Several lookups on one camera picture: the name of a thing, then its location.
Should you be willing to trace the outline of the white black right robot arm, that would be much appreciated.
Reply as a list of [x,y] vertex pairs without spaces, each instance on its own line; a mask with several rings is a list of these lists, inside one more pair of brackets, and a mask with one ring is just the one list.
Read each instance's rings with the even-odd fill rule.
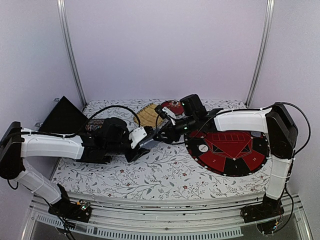
[[155,112],[166,124],[154,139],[167,144],[182,141],[189,155],[209,171],[226,177],[244,177],[271,161],[262,218],[278,210],[294,158],[298,128],[283,103],[257,109],[207,110],[196,94],[180,100],[184,117],[158,105]]

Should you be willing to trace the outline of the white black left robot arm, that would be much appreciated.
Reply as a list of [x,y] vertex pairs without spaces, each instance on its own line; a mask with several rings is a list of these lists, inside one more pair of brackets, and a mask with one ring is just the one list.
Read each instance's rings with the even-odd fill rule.
[[0,176],[22,184],[54,205],[63,217],[70,217],[75,210],[65,189],[50,182],[26,158],[69,158],[82,163],[105,164],[113,156],[123,155],[130,163],[149,153],[141,147],[141,142],[153,133],[151,126],[128,130],[126,122],[116,117],[105,119],[94,131],[78,134],[32,131],[14,121],[0,141]]

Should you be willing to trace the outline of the white dealer button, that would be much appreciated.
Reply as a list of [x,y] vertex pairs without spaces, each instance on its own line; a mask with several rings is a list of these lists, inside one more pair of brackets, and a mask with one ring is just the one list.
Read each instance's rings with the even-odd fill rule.
[[206,153],[209,150],[209,148],[206,144],[201,144],[198,146],[198,150],[202,153]]

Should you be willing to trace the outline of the woven bamboo tray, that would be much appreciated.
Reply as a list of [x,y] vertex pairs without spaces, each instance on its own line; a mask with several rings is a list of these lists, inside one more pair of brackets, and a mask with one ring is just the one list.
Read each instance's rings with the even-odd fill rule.
[[156,127],[156,119],[158,114],[156,113],[155,108],[157,106],[158,105],[155,103],[150,103],[136,113],[142,127]]

